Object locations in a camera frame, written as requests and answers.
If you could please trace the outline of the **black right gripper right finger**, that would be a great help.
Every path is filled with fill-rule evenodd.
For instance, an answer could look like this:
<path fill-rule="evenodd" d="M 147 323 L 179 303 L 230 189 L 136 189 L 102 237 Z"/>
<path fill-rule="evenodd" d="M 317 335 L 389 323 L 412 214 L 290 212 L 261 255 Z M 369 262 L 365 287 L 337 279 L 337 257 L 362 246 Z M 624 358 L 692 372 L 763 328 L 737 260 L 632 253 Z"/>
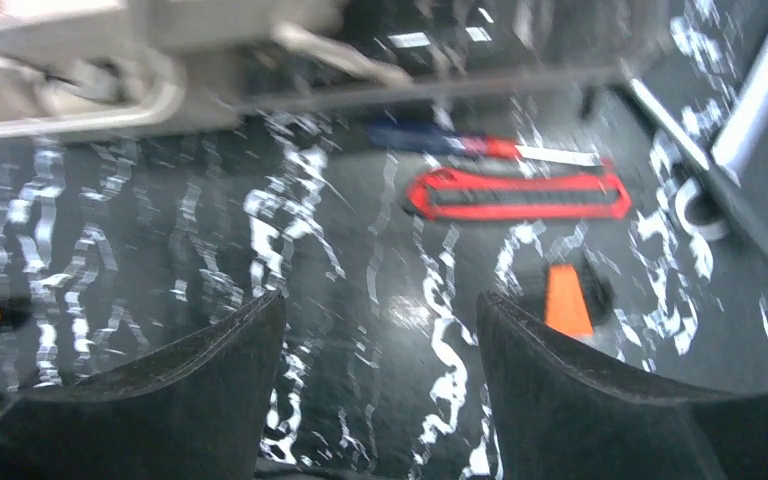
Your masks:
<path fill-rule="evenodd" d="M 507 479 L 768 479 L 768 392 L 632 367 L 497 293 L 477 333 Z"/>

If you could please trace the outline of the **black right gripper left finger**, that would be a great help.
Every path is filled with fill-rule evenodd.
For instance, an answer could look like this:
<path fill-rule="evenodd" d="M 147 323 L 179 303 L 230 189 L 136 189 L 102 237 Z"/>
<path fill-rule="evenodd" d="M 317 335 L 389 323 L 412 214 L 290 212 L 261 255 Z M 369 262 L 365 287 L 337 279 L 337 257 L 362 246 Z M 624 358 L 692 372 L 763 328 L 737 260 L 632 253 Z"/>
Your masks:
<path fill-rule="evenodd" d="M 65 386 L 0 394 L 0 479 L 250 479 L 285 332 L 284 300 Z"/>

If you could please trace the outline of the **black orange hex key set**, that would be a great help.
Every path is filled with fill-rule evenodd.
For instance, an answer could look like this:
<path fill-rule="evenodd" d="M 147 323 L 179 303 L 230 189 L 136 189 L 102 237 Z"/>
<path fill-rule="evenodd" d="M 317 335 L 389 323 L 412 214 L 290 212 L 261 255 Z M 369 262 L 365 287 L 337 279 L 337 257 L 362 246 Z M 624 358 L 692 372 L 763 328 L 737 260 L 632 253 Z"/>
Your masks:
<path fill-rule="evenodd" d="M 613 286 L 584 256 L 532 266 L 520 285 L 522 297 L 540 301 L 548 327 L 579 340 L 592 338 L 613 312 Z"/>

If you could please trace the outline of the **red black utility knife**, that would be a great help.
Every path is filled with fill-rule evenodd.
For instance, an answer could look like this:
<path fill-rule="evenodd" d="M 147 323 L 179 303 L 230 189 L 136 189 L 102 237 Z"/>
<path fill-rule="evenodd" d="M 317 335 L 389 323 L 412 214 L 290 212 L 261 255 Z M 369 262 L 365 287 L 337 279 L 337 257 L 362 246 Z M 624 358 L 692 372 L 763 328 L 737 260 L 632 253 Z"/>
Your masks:
<path fill-rule="evenodd" d="M 525 178 L 431 169 L 406 186 L 403 210 L 429 221 L 622 219 L 632 197 L 613 172 Z"/>

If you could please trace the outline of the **small black handled hammer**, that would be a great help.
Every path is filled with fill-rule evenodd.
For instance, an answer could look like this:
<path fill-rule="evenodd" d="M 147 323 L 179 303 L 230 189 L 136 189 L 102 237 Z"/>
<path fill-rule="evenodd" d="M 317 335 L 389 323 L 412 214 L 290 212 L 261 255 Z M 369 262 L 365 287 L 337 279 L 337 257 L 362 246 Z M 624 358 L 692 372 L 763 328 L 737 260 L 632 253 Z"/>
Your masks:
<path fill-rule="evenodd" d="M 685 165 L 702 184 L 729 227 L 768 259 L 768 223 L 754 210 L 732 177 L 691 139 L 642 80 L 627 80 L 625 89 L 636 105 L 676 144 Z"/>

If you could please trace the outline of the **blue red screwdriver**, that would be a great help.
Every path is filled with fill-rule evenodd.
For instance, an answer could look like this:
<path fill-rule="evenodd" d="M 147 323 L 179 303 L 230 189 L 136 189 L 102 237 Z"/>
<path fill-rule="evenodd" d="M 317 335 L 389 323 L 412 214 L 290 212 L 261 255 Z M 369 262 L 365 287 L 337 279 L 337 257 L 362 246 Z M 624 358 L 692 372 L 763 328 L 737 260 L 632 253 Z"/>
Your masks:
<path fill-rule="evenodd" d="M 414 153 L 534 160 L 581 167 L 603 164 L 603 158 L 598 153 L 532 147 L 510 139 L 446 130 L 430 124 L 370 123 L 366 133 L 374 146 Z"/>

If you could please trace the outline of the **translucent brown tool box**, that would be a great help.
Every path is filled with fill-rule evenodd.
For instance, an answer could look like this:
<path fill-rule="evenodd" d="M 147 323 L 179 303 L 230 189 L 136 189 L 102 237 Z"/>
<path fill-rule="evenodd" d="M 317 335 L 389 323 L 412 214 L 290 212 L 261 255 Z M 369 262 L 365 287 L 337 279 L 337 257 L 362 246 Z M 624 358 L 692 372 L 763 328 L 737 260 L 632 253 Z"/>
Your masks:
<path fill-rule="evenodd" d="M 604 85 L 666 47 L 664 1 L 0 1 L 0 139 Z"/>

